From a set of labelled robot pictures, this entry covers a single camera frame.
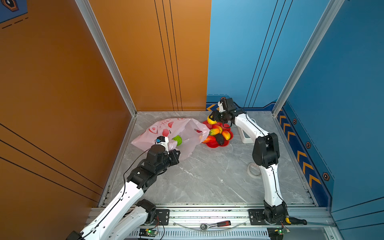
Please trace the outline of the pink plastic bag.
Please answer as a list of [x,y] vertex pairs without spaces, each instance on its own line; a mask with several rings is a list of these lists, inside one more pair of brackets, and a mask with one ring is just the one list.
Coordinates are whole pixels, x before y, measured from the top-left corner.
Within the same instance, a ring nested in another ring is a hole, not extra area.
[[[179,160],[183,161],[191,156],[197,145],[203,143],[209,132],[206,125],[195,119],[165,119],[151,125],[132,141],[132,145],[144,151],[155,144],[157,137],[168,137],[169,150],[179,150],[181,152]],[[177,146],[177,142],[172,140],[177,135],[180,135],[183,140],[180,146]]]

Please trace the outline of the green bumpy fruit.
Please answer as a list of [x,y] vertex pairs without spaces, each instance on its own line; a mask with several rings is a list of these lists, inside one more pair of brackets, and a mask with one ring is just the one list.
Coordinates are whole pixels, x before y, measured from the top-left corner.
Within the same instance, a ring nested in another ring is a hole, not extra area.
[[177,146],[180,146],[183,142],[182,137],[180,135],[175,136],[174,138],[172,138],[172,140],[177,142]]

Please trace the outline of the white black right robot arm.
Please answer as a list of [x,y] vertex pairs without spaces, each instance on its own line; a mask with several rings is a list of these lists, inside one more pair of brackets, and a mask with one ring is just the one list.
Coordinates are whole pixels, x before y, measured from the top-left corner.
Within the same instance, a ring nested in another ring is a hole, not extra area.
[[282,223],[288,217],[288,208],[282,198],[278,178],[280,158],[278,136],[275,133],[263,130],[243,110],[223,110],[221,112],[215,110],[209,115],[208,119],[222,124],[231,122],[253,141],[252,157],[261,171],[265,190],[265,221],[271,225]]

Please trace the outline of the yellow lemon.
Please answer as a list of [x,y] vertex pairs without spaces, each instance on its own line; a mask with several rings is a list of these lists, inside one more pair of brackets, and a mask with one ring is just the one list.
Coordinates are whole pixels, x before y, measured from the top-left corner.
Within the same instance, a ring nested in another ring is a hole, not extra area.
[[207,117],[207,123],[208,123],[209,125],[216,125],[218,122],[212,120],[210,117]]

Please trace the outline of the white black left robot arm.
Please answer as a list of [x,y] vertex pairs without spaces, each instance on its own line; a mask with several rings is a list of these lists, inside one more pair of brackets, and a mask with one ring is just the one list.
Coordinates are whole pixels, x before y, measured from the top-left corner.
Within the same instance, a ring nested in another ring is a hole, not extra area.
[[158,175],[177,165],[181,152],[168,150],[164,144],[151,146],[147,156],[133,169],[110,204],[79,233],[71,232],[68,240],[124,240],[132,231],[154,221],[156,206],[140,200]]

